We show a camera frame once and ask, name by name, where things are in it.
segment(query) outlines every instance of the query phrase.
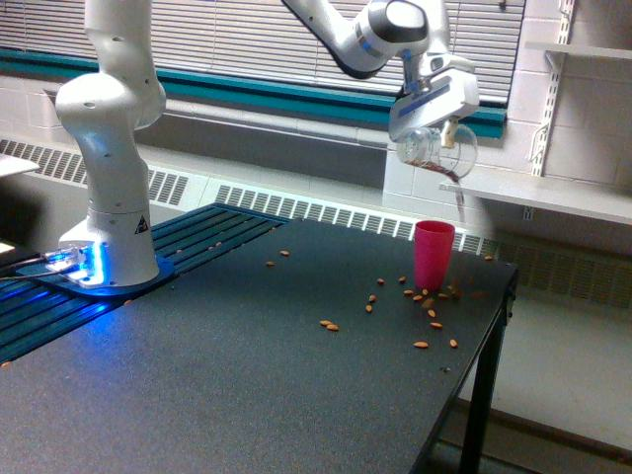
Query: black cable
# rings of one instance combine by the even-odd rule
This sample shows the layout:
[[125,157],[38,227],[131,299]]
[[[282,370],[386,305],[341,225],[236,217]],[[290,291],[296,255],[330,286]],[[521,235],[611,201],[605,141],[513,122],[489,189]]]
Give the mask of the black cable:
[[15,264],[7,265],[0,269],[0,275],[15,271],[20,269],[21,267],[25,267],[26,265],[39,264],[41,262],[45,262],[46,257],[34,257],[32,259],[22,260],[21,262],[16,262]]
[[76,270],[77,270],[76,266],[73,266],[69,269],[59,270],[57,272],[46,272],[45,274],[34,274],[34,275],[24,275],[24,276],[3,276],[3,277],[0,277],[0,281],[20,281],[24,279],[54,277],[55,275],[68,274]]

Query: blue led light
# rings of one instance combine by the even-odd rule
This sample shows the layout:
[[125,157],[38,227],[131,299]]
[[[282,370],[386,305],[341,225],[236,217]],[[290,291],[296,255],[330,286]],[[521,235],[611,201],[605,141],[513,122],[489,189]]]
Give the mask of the blue led light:
[[104,249],[102,242],[95,242],[92,245],[92,277],[93,283],[100,284],[106,279],[104,265]]
[[59,262],[61,260],[64,260],[68,257],[67,254],[57,254],[57,255],[53,255],[52,257],[50,257],[48,259],[48,262],[51,264],[54,264],[55,262]]

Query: window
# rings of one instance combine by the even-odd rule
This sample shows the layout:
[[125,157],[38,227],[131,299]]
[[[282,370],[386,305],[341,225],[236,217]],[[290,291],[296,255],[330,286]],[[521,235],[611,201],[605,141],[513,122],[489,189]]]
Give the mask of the window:
[[[366,1],[332,3],[353,18]],[[476,62],[482,100],[505,104],[524,0],[446,6],[453,52]],[[83,33],[83,8],[82,0],[2,2],[0,46],[95,57]],[[156,64],[165,68],[382,93],[395,93],[402,83],[398,59],[368,81],[344,75],[280,0],[154,0],[153,49]]]

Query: red cup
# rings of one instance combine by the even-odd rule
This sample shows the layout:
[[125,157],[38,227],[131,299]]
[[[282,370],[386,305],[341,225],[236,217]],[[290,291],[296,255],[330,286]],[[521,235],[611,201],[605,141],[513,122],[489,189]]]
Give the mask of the red cup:
[[441,288],[450,263],[454,226],[423,220],[415,226],[415,285],[436,291]]

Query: white shelf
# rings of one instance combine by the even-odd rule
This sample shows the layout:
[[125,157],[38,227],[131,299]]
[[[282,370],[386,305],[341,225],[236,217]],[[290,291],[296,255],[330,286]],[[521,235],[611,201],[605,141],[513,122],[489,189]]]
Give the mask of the white shelf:
[[[439,187],[457,190],[452,182]],[[477,167],[462,180],[461,190],[477,198],[632,224],[632,191],[607,186]]]
[[555,42],[527,41],[527,49],[539,49],[547,52],[560,52],[582,57],[599,57],[603,59],[632,60],[632,50],[612,49],[610,47],[582,46],[575,44],[558,44]]
[[34,162],[0,153],[0,178],[27,173],[39,168]]

